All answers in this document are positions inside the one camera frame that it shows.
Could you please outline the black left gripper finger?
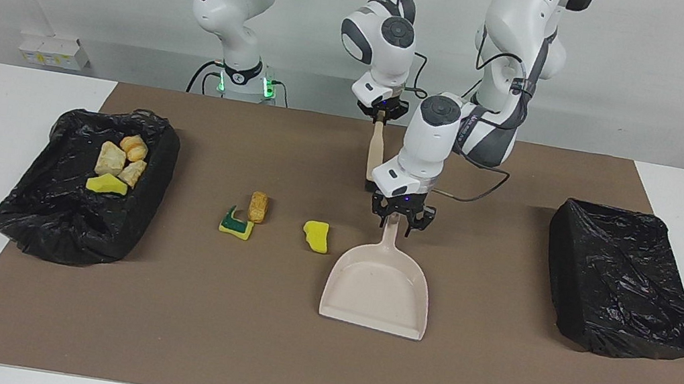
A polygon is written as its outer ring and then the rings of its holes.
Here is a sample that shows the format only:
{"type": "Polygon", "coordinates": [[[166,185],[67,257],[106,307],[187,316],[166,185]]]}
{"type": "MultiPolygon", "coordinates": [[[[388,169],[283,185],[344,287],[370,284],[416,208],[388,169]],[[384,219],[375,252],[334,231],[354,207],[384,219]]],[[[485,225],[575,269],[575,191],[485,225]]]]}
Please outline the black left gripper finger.
{"type": "Polygon", "coordinates": [[[410,232],[413,230],[423,231],[426,229],[433,220],[437,217],[437,210],[431,208],[422,208],[420,212],[410,212],[407,214],[408,226],[404,232],[404,237],[410,236],[410,232]]]}
{"type": "Polygon", "coordinates": [[[378,195],[373,195],[372,196],[372,213],[375,214],[376,216],[379,217],[379,224],[380,228],[383,228],[385,225],[385,220],[388,216],[387,212],[387,207],[384,204],[385,201],[385,196],[378,196],[378,195]]]}

